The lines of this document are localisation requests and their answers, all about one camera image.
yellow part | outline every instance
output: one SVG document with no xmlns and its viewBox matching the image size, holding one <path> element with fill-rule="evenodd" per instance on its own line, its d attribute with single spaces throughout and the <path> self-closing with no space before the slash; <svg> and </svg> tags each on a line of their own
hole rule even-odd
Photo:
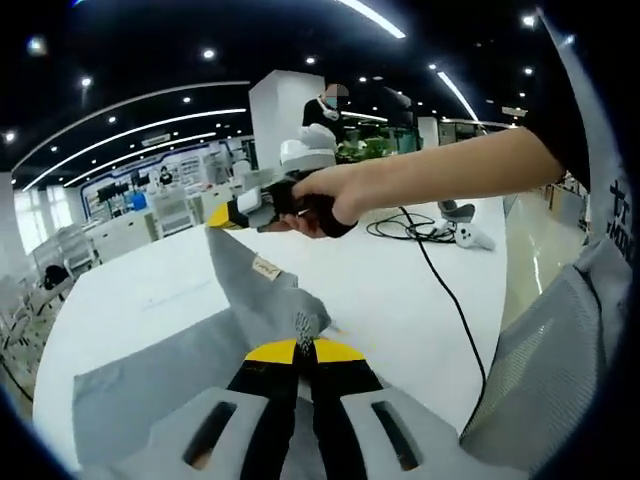
<svg viewBox="0 0 640 480">
<path fill-rule="evenodd" d="M 355 360 L 364 360 L 362 355 L 355 348 L 342 343 L 333 342 L 326 338 L 318 338 L 314 340 L 316 346 L 316 355 L 318 363 L 332 362 L 353 362 Z"/>
<path fill-rule="evenodd" d="M 213 212 L 213 215 L 209 217 L 207 225 L 213 228 L 230 228 L 229 223 L 231 223 L 229 219 L 229 206 L 223 203 Z"/>
<path fill-rule="evenodd" d="M 267 343 L 266 345 L 256 348 L 253 352 L 247 355 L 245 360 L 291 365 L 293 363 L 293 350 L 295 347 L 296 341 L 294 339 Z"/>
</svg>

person in background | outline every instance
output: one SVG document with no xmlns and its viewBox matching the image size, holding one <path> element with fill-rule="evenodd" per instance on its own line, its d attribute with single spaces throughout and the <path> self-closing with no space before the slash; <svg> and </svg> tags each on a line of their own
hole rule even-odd
<svg viewBox="0 0 640 480">
<path fill-rule="evenodd" d="M 331 130 L 331 133 L 336 137 L 337 144 L 341 143 L 345 133 L 344 120 L 338 108 L 338 99 L 347 96 L 347 89 L 344 86 L 332 83 L 322 95 L 308 101 L 304 106 L 302 126 L 308 127 L 313 123 L 318 123 Z"/>
<path fill-rule="evenodd" d="M 169 173 L 169 169 L 164 166 L 160 169 L 160 183 L 162 185 L 170 185 L 173 182 L 173 175 Z"/>
</svg>

cable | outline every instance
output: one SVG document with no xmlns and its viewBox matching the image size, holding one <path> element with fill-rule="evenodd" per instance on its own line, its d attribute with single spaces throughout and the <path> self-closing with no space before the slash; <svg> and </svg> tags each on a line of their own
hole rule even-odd
<svg viewBox="0 0 640 480">
<path fill-rule="evenodd" d="M 373 222 L 367 225 L 367 232 L 376 237 L 392 238 L 396 240 L 411 240 L 411 241 L 417 242 L 423 257 L 426 260 L 427 264 L 429 265 L 429 268 L 433 272 L 433 275 L 436 277 L 436 280 L 438 280 L 438 283 L 440 283 L 440 286 L 445 290 L 445 292 L 447 292 L 449 297 L 451 297 L 451 300 L 453 300 L 453 303 L 456 306 L 456 310 L 458 310 L 458 314 L 460 315 L 460 320 L 462 320 L 462 326 L 464 327 L 464 331 L 467 334 L 467 338 L 469 339 L 469 344 L 471 345 L 471 349 L 473 350 L 473 355 L 475 356 L 476 362 L 478 363 L 478 368 L 480 369 L 480 375 L 482 376 L 482 386 L 480 388 L 480 395 L 478 396 L 478 401 L 476 402 L 473 412 L 469 417 L 469 421 L 467 422 L 464 429 L 462 430 L 464 434 L 467 428 L 469 428 L 469 425 L 471 424 L 471 421 L 475 417 L 478 409 L 480 408 L 480 403 L 484 398 L 484 393 L 487 388 L 487 374 L 485 372 L 484 366 L 482 365 L 482 359 L 480 358 L 480 353 L 478 353 L 476 342 L 473 340 L 473 335 L 471 335 L 471 330 L 469 329 L 469 325 L 467 323 L 466 317 L 464 316 L 464 312 L 462 311 L 462 307 L 460 306 L 460 302 L 458 301 L 458 298 L 454 295 L 454 293 L 451 291 L 449 286 L 445 283 L 445 281 L 442 280 L 442 277 L 440 276 L 436 268 L 433 266 L 433 263 L 431 262 L 431 259 L 427 254 L 427 250 L 424 248 L 424 245 L 423 245 L 424 242 L 455 243 L 454 234 L 455 234 L 456 227 L 455 227 L 455 224 L 450 224 L 449 228 L 444 233 L 441 233 L 441 234 L 434 234 L 433 231 L 428 234 L 420 233 L 418 231 L 420 227 L 433 225 L 435 224 L 435 221 L 432 218 L 427 217 L 425 215 L 420 215 L 418 213 L 409 213 L 404 207 L 399 207 L 399 208 L 400 208 L 400 211 L 402 212 L 401 214 L 394 215 L 385 220 L 380 220 L 378 222 Z M 411 218 L 412 215 L 414 217 L 421 218 L 423 222 L 415 223 Z M 406 217 L 406 219 L 409 221 L 409 225 L 405 225 L 401 221 L 397 220 L 397 218 L 402 216 Z M 402 227 L 404 227 L 405 233 L 407 235 L 404 237 L 401 237 L 401 236 L 390 235 L 382 232 L 380 230 L 380 226 L 388 223 L 401 225 Z"/>
</svg>

gray cloth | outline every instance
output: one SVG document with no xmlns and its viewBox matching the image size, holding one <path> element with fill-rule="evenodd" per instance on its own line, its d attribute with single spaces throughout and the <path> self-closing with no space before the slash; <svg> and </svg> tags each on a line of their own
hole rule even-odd
<svg viewBox="0 0 640 480">
<path fill-rule="evenodd" d="M 462 447 L 478 459 L 537 472 L 569 438 L 607 374 L 626 317 L 631 195 L 602 102 L 572 46 L 540 12 L 582 115 L 593 236 L 499 339 L 482 404 Z"/>
<path fill-rule="evenodd" d="M 159 420 L 212 386 L 225 388 L 251 350 L 295 338 L 294 325 L 301 316 L 317 322 L 320 331 L 329 325 L 322 302 L 296 288 L 294 275 L 280 272 L 271 280 L 253 268 L 254 252 L 222 230 L 206 231 L 216 277 L 230 308 L 76 377 L 73 425 L 81 465 L 113 464 L 141 450 Z M 303 406 L 298 415 L 310 418 L 310 408 L 310 404 Z M 306 417 L 298 435 L 310 438 L 298 438 L 300 446 L 291 455 L 304 450 L 309 460 L 292 462 L 285 471 L 295 473 L 313 464 L 313 451 L 304 447 L 315 445 Z"/>
</svg>

black shirt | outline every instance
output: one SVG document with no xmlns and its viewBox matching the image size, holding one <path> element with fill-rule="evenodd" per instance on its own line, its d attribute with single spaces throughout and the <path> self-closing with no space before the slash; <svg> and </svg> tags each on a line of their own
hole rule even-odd
<svg viewBox="0 0 640 480">
<path fill-rule="evenodd" d="M 304 117 L 302 119 L 302 126 L 308 127 L 312 123 L 319 123 L 327 127 L 336 136 L 336 143 L 340 143 L 344 140 L 344 120 L 340 111 L 331 108 L 325 104 L 328 110 L 332 110 L 338 113 L 338 119 L 332 120 L 325 116 L 324 110 L 318 103 L 318 99 L 314 98 L 307 102 L 304 106 Z"/>
<path fill-rule="evenodd" d="M 533 107 L 524 126 L 545 144 L 564 168 L 587 190 L 591 189 L 589 152 L 569 77 L 553 44 L 536 68 Z"/>
</svg>

